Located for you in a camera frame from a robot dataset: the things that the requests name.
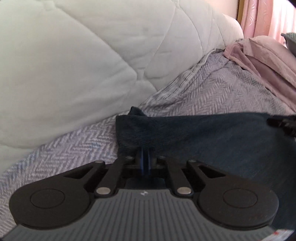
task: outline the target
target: white logo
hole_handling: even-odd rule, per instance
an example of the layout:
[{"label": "white logo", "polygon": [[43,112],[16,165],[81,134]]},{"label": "white logo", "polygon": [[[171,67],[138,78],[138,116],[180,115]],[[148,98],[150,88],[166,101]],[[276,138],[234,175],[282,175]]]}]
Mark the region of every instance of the white logo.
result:
[{"label": "white logo", "polygon": [[146,192],[146,191],[141,192],[141,195],[142,195],[142,196],[146,196],[146,195],[148,195],[148,192]]}]

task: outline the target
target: pink fabric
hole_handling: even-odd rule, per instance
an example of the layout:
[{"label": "pink fabric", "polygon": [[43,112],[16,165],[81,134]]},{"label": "pink fabric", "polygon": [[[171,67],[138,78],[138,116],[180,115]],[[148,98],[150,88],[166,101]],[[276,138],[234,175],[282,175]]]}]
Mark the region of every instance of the pink fabric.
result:
[{"label": "pink fabric", "polygon": [[281,33],[296,31],[296,9],[288,0],[245,0],[241,27],[245,38],[266,35],[281,44]]},{"label": "pink fabric", "polygon": [[224,55],[296,111],[296,58],[283,45],[258,36],[228,45]]}]

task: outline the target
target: curtain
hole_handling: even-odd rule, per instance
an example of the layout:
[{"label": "curtain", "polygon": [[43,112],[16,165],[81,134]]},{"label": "curtain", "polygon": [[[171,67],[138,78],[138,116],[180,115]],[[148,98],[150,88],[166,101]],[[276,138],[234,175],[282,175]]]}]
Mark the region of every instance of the curtain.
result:
[{"label": "curtain", "polygon": [[267,35],[283,43],[281,33],[296,31],[296,9],[288,0],[244,0],[241,27],[245,38]]}]

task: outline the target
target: pink blanket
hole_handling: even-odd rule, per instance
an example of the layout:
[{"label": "pink blanket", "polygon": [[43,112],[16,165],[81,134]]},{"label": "pink blanket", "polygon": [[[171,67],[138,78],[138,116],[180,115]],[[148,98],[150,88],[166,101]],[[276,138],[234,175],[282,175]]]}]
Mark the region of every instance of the pink blanket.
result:
[{"label": "pink blanket", "polygon": [[275,96],[296,112],[296,57],[268,36],[228,45],[224,56],[249,70]]}]

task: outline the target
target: chevron pattern fabric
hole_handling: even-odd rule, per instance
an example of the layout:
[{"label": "chevron pattern fabric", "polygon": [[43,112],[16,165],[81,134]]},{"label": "chevron pattern fabric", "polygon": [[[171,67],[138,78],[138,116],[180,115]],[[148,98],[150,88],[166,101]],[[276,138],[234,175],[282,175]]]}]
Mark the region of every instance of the chevron pattern fabric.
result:
[{"label": "chevron pattern fabric", "polygon": [[[293,113],[250,72],[226,59],[222,52],[204,57],[139,107],[148,116],[245,111],[279,115]],[[95,160],[112,163],[116,153],[113,116],[42,145],[10,167],[0,177],[0,237],[15,226],[8,202],[16,189]]]}]

